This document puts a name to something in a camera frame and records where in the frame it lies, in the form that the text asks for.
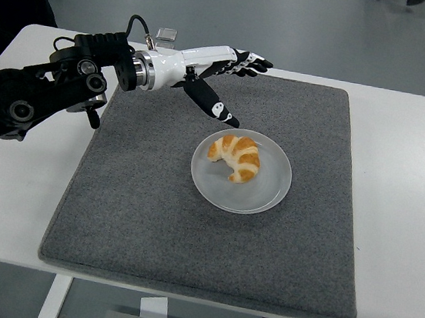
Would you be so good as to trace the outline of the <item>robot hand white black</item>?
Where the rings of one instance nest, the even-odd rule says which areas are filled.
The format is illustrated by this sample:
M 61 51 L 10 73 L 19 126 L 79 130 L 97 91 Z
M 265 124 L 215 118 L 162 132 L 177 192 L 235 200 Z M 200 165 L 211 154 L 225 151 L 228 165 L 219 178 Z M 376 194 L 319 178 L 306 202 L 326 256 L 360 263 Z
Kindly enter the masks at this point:
M 273 67 L 271 62 L 256 53 L 225 45 L 155 54 L 151 60 L 154 76 L 149 89 L 157 90 L 165 85 L 182 88 L 205 114 L 233 128 L 239 127 L 239 121 L 205 79 L 214 75 L 255 77 Z

